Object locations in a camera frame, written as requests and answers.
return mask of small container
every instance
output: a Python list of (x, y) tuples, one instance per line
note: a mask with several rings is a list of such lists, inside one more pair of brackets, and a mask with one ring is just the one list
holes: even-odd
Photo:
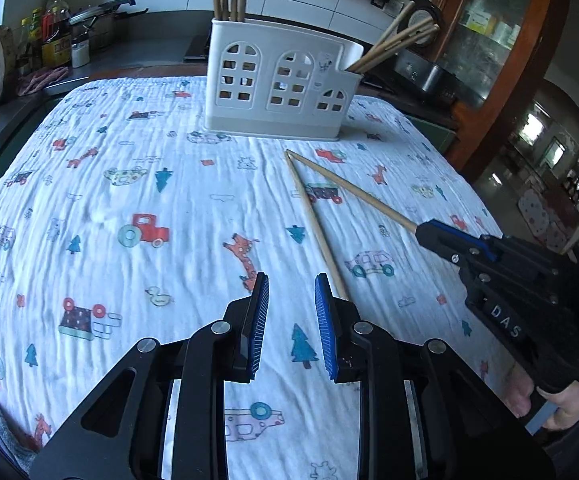
[(79, 68), (89, 62), (89, 35), (85, 33), (72, 39), (72, 66)]
[(20, 77), (31, 72), (29, 51), (31, 49), (28, 38), (29, 18), (23, 18), (20, 22), (18, 41), (16, 42), (16, 70)]

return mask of blue tree print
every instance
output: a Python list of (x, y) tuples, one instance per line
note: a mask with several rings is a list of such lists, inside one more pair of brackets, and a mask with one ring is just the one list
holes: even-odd
[(296, 323), (294, 323), (294, 332), (292, 332), (291, 338), (294, 341), (294, 348), (291, 349), (292, 361), (302, 362), (305, 369), (309, 370), (312, 367), (310, 361), (318, 361), (318, 357), (316, 357), (314, 349), (309, 346), (305, 332)]

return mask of bottle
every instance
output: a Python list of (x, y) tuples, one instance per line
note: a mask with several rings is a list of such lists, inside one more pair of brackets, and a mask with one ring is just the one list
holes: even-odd
[(50, 11), (43, 17), (43, 64), (54, 68), (70, 62), (72, 36), (69, 26), (69, 6), (65, 0), (53, 0)]
[(31, 45), (31, 69), (33, 72), (42, 68), (42, 9), (34, 9), (31, 11), (31, 23), (29, 23), (29, 43)]
[(29, 63), (29, 18), (23, 18), (20, 22), (20, 32), (16, 42), (16, 70), (18, 76), (26, 76), (31, 72)]

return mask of pot handle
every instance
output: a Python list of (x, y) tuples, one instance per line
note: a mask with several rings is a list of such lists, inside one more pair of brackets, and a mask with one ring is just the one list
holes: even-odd
[(140, 16), (141, 14), (146, 13), (149, 10), (149, 7), (143, 10), (139, 10), (138, 12), (119, 12), (115, 15), (117, 20), (127, 20), (127, 18), (133, 18), (134, 16)]
[(136, 0), (114, 0), (106, 4), (100, 4), (99, 7), (104, 10), (116, 11), (121, 5), (128, 4), (130, 6), (136, 5)]

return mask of floor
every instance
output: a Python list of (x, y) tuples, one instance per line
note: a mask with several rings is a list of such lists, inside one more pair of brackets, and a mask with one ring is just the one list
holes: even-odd
[(503, 233), (537, 243), (517, 206), (519, 194), (516, 189), (519, 188), (519, 183), (513, 179), (514, 176), (506, 171), (500, 159), (495, 158), (474, 183), (473, 188)]

